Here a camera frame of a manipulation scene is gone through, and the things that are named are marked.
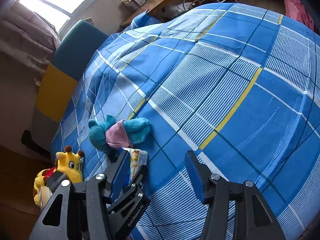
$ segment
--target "stuffed animal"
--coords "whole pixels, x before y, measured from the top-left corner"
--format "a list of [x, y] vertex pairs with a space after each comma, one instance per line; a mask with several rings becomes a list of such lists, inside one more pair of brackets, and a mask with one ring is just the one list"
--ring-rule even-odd
[[33, 200], [37, 206], [40, 206], [39, 202], [39, 188], [40, 186], [46, 186], [46, 179], [48, 179], [55, 171], [63, 172], [71, 180], [72, 183], [82, 182], [82, 160], [84, 152], [79, 150], [76, 154], [72, 152], [71, 146], [64, 148], [66, 152], [56, 153], [56, 167], [43, 170], [38, 173], [33, 184]]
[[149, 121], [143, 117], [116, 122], [116, 119], [108, 114], [105, 120], [89, 120], [89, 139], [97, 150], [108, 155], [112, 153], [112, 149], [132, 147], [143, 142], [150, 132]]

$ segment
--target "striped fabric pattern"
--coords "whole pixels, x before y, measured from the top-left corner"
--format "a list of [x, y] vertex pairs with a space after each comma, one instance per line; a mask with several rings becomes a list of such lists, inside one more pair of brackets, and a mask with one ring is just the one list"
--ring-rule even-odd
[[[110, 164], [88, 120], [145, 117], [151, 132], [135, 147], [148, 152], [151, 204], [133, 240], [199, 239], [208, 207], [184, 165], [190, 149], [226, 180], [254, 181], [297, 239], [320, 210], [319, 46], [304, 25], [248, 5], [203, 5], [168, 23], [144, 13], [92, 56], [52, 152], [83, 150], [88, 180]], [[230, 202], [225, 239], [234, 216]]]

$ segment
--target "teal plush toy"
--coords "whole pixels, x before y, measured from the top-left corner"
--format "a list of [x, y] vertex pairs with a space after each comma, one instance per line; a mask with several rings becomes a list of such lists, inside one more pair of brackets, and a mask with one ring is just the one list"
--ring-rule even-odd
[[132, 147], [133, 144], [143, 142], [150, 132], [149, 121], [143, 117], [116, 122], [116, 119], [108, 114], [105, 120], [89, 120], [89, 139], [97, 150], [108, 155], [113, 149]]

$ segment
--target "pink cloth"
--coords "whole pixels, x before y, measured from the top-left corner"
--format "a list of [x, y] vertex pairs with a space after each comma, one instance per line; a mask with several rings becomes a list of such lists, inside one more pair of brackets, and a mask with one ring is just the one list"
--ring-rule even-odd
[[300, 0], [284, 0], [286, 16], [303, 23], [309, 29], [314, 29], [314, 22]]
[[117, 122], [106, 131], [106, 142], [114, 149], [133, 146], [124, 129], [123, 121]]

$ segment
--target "giraffe eye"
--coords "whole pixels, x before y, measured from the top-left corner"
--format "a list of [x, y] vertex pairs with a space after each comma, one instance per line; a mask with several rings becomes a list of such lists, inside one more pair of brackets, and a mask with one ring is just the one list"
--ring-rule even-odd
[[73, 161], [70, 161], [70, 162], [69, 162], [69, 167], [70, 167], [71, 169], [73, 169], [73, 168], [75, 167], [75, 163], [74, 163]]

